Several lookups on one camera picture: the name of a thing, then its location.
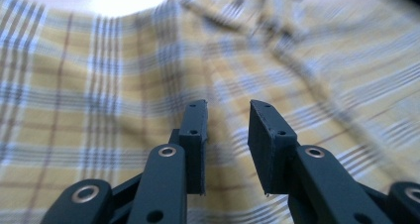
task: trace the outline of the plaid fabric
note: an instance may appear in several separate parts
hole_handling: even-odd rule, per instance
[[[209,107],[206,196],[189,223],[292,223],[247,146],[249,101],[386,192],[419,180],[419,20],[383,5],[170,0],[120,18],[0,0],[0,222],[39,223],[69,185],[115,186]]]

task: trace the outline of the yellow plaid fabric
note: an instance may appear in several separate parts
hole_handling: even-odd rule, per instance
[[[115,186],[142,172],[195,99],[209,107],[207,195],[188,197],[189,223],[292,223],[286,196],[263,195],[248,150],[251,99],[357,181],[382,192],[420,181],[411,14],[170,0],[106,18],[0,0],[0,20],[0,223],[39,223],[79,180]]]

